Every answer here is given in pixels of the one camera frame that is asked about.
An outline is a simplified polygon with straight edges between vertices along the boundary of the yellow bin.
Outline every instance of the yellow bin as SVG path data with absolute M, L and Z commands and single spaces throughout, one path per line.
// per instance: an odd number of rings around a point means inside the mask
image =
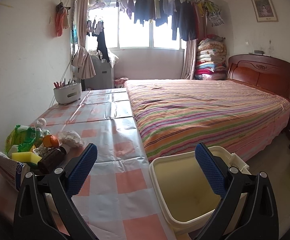
M 221 157 L 228 167 L 235 166 L 242 173 L 250 174 L 249 166 L 235 153 L 230 154 L 219 146 L 209 150 Z M 210 187 L 195 152 L 157 158 L 150 164 L 149 173 L 162 213 L 174 233 L 182 235 L 202 228 L 217 207 L 220 196 Z M 245 200 L 246 193 L 240 197 L 226 234 L 234 230 Z

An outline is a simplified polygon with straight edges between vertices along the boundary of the dark shirt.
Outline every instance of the dark shirt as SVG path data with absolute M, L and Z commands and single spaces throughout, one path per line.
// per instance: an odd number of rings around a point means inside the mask
M 160 11 L 160 14 L 161 14 L 161 17 L 159 19 L 155 19 L 155 25 L 157 27 L 163 25 L 164 23 L 167 23 L 167 14 L 164 13 L 164 10 L 163 10 L 163 2 L 164 0 L 159 0 L 159 11 Z

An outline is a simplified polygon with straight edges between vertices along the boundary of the pen holder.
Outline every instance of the pen holder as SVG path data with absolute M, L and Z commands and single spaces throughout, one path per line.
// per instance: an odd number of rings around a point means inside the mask
M 80 83 L 66 85 L 61 88 L 54 88 L 54 96 L 59 104 L 69 104 L 81 98 L 82 87 Z

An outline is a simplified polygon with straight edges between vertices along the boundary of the sponge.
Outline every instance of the sponge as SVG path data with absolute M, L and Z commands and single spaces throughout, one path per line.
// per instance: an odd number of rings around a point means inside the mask
M 37 164 L 42 157 L 33 152 L 12 153 L 11 159 L 20 163 L 34 163 Z

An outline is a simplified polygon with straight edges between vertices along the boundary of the floor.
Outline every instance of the floor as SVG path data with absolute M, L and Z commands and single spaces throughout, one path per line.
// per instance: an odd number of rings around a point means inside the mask
M 290 227 L 290 141 L 285 134 L 277 136 L 270 145 L 247 161 L 251 174 L 265 171 L 274 190 L 279 235 L 282 237 Z

